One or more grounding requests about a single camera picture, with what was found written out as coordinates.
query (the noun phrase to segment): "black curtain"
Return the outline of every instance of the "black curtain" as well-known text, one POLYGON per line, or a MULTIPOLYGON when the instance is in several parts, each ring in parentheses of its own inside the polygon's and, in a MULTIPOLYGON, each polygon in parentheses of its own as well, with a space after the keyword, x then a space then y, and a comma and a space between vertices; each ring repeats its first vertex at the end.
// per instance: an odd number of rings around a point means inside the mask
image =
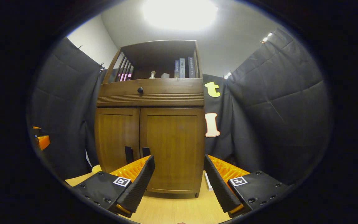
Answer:
POLYGON ((221 132, 206 138, 206 153, 286 184, 310 174, 331 136, 331 99, 299 41, 277 29, 227 80, 203 78, 221 93, 214 98, 204 90, 205 113, 218 114, 221 132))
POLYGON ((46 59, 31 98, 31 125, 48 133, 42 154, 62 179, 90 172, 98 164, 95 150, 96 100, 105 72, 64 38, 46 59))

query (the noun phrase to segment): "white wall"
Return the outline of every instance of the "white wall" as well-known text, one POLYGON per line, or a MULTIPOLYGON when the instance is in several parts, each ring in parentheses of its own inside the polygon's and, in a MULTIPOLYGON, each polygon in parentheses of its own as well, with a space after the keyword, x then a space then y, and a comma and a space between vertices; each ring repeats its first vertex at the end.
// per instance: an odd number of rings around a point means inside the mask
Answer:
POLYGON ((72 31, 67 38, 80 50, 96 61, 98 64, 104 62, 103 66, 108 68, 118 48, 106 30, 101 15, 98 15, 80 27, 72 31))
POLYGON ((196 40, 203 73, 223 77, 236 70, 262 45, 264 37, 281 26, 250 4, 237 0, 209 1, 218 7, 216 18, 209 27, 199 30, 152 26, 142 11, 145 0, 122 1, 105 10, 102 19, 117 47, 155 40, 196 40))

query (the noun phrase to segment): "ceiling light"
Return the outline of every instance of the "ceiling light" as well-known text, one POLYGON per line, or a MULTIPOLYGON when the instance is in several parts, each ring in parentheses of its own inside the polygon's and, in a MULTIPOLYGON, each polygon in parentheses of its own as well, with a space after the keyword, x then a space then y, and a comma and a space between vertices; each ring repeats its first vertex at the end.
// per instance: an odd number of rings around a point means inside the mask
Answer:
POLYGON ((215 20, 218 8, 208 0, 148 0, 145 19, 152 25, 171 30, 198 30, 215 20))

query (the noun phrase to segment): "book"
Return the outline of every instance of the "book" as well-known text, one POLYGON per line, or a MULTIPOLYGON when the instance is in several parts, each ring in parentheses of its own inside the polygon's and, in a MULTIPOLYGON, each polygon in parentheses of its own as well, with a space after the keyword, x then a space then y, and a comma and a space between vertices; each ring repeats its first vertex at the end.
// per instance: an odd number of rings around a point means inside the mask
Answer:
POLYGON ((194 58, 189 57, 189 78, 196 78, 196 70, 194 69, 194 58))
POLYGON ((174 78, 179 78, 179 60, 175 60, 175 74, 174 78))
POLYGON ((185 78, 186 74, 186 66, 185 66, 185 59, 179 58, 179 78, 185 78))

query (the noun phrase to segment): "wooden slat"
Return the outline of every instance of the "wooden slat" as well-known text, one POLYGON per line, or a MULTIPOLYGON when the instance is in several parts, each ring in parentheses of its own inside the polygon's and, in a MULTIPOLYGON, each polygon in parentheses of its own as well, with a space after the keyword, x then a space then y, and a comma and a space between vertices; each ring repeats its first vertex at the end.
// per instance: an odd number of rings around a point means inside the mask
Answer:
POLYGON ((125 70, 125 67, 127 66, 127 64, 129 63, 128 61, 128 58, 125 57, 125 61, 124 61, 124 64, 123 64, 123 67, 122 69, 118 69, 118 72, 117 72, 117 75, 120 74, 121 76, 118 78, 118 80, 116 79, 115 82, 118 82, 119 80, 121 80, 121 77, 122 77, 122 73, 123 71, 125 70))
MULTIPOLYGON (((98 101, 114 100, 121 99, 123 96, 105 96, 98 98, 98 101)), ((200 98, 203 99, 204 96, 201 94, 147 94, 147 95, 124 95, 125 99, 138 99, 139 97, 147 98, 200 98)))
POLYGON ((104 106, 204 106, 204 98, 121 98, 111 100, 98 100, 96 103, 98 107, 104 106))
POLYGON ((112 74, 112 70, 114 69, 114 65, 117 62, 118 56, 121 54, 121 47, 118 49, 117 53, 115 54, 114 58, 112 59, 110 66, 108 67, 107 73, 103 80, 103 84, 108 82, 110 75, 112 74))
POLYGON ((125 75, 124 78, 125 78, 125 79, 123 79, 123 81, 126 81, 127 75, 128 75, 128 71, 129 71, 129 69, 131 68, 131 66, 132 66, 131 63, 129 63, 129 64, 128 64, 128 67, 126 68, 126 70, 125 70, 125 72, 124 72, 124 75, 125 75))
POLYGON ((199 76, 197 78, 203 78, 203 71, 201 70, 201 60, 200 60, 200 51, 199 51, 199 45, 197 44, 197 41, 195 41, 196 45, 196 66, 198 67, 198 74, 199 76))
POLYGON ((131 72, 131 68, 132 68, 132 64, 131 64, 131 66, 129 67, 128 76, 129 76, 129 73, 131 72))
POLYGON ((122 56, 120 65, 118 66, 117 72, 115 73, 115 76, 114 76, 114 81, 115 81, 115 82, 117 81, 117 76, 118 76, 118 73, 120 72, 120 69, 121 69, 121 66, 122 66, 122 62, 123 62, 124 59, 126 58, 124 54, 122 54, 122 55, 123 55, 123 56, 122 56))
POLYGON ((193 58, 194 58, 194 69, 196 72, 196 78, 200 78, 199 61, 197 60, 197 49, 194 49, 193 58))

